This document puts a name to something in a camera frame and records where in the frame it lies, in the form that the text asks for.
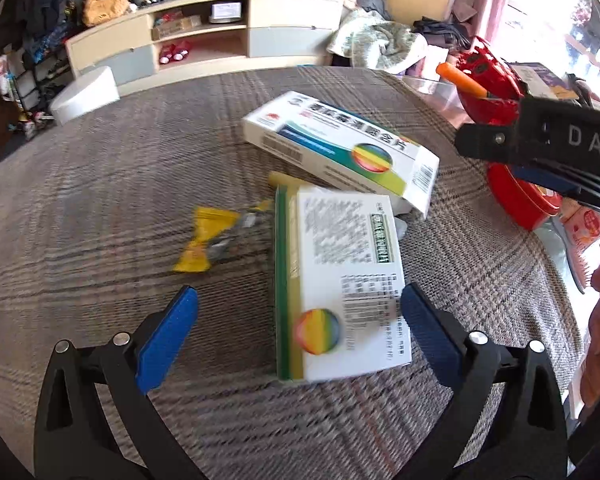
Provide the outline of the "white tube gold cap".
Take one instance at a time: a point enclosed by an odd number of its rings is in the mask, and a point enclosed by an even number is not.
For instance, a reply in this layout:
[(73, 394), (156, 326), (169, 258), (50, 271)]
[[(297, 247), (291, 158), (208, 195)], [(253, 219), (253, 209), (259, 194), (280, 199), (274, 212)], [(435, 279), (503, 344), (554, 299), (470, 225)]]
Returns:
[(270, 171), (268, 173), (268, 184), (272, 188), (292, 188), (298, 190), (298, 188), (312, 188), (311, 182), (291, 177), (289, 174), (283, 174), (278, 171)]

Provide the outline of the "long white medicine box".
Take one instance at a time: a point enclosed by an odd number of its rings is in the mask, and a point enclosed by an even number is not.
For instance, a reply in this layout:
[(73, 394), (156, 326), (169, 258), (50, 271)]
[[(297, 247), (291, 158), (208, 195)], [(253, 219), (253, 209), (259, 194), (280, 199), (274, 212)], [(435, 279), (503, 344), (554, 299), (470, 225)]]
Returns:
[(387, 195), (396, 214), (428, 214), (439, 157), (357, 114), (289, 91), (242, 118), (242, 132), (335, 188)]

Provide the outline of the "white round stool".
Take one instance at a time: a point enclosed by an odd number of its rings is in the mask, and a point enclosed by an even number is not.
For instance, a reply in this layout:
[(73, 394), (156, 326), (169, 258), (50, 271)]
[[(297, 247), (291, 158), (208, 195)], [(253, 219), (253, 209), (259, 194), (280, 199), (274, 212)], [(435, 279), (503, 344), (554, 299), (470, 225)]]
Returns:
[(63, 88), (50, 103), (50, 114), (65, 125), (93, 110), (120, 100), (114, 73), (109, 66), (96, 67)]

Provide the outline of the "yellow candy wrapper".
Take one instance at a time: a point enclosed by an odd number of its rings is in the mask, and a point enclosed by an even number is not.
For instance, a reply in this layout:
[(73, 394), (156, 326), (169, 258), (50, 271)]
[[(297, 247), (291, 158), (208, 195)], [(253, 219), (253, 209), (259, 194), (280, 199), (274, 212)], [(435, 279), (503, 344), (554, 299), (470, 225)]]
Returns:
[(204, 273), (233, 257), (242, 245), (258, 238), (270, 223), (273, 209), (272, 200), (239, 210), (197, 206), (193, 212), (193, 237), (173, 271)]

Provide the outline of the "red round lidded tub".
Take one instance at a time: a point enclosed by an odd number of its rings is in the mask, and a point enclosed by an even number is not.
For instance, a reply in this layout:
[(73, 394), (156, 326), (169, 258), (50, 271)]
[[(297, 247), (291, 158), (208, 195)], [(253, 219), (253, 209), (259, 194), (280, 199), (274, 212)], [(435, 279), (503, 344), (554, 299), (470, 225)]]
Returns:
[(562, 208), (562, 196), (515, 178), (506, 165), (498, 162), (489, 162), (486, 166), (486, 182), (509, 217), (527, 231), (557, 216)]

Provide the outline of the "floral blanket pile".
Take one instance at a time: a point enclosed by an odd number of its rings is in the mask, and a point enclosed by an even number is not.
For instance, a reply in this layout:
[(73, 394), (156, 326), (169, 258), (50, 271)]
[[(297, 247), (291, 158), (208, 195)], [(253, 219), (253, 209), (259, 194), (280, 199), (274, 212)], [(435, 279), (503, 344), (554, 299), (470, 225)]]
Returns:
[(407, 25), (355, 9), (341, 21), (326, 50), (347, 58), (354, 68), (399, 75), (424, 58), (427, 48), (426, 38)]

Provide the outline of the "white green medicine box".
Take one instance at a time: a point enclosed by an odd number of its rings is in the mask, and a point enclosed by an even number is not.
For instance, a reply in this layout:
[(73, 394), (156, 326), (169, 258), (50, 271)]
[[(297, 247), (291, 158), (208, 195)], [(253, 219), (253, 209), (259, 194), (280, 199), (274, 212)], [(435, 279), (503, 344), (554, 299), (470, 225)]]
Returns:
[(281, 186), (274, 202), (277, 376), (324, 382), (411, 363), (385, 195)]

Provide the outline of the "red plastic basket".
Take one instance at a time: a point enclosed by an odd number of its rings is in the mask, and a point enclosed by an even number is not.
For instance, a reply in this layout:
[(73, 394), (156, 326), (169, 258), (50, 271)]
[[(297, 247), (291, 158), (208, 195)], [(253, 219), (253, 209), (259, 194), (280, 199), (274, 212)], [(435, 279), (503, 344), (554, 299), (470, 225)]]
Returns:
[(485, 96), (457, 90), (473, 122), (492, 126), (510, 126), (516, 122), (526, 87), (508, 65), (491, 52), (486, 40), (475, 36), (471, 50), (458, 57), (456, 67), (486, 90)]

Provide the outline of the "beige tv cabinet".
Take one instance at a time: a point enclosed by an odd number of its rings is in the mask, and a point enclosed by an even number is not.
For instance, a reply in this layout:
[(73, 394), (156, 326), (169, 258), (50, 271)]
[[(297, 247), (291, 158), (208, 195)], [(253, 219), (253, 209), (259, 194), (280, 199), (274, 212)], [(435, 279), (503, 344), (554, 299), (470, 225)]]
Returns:
[(100, 66), (122, 96), (219, 74), (327, 65), (342, 0), (171, 0), (66, 43), (73, 76)]

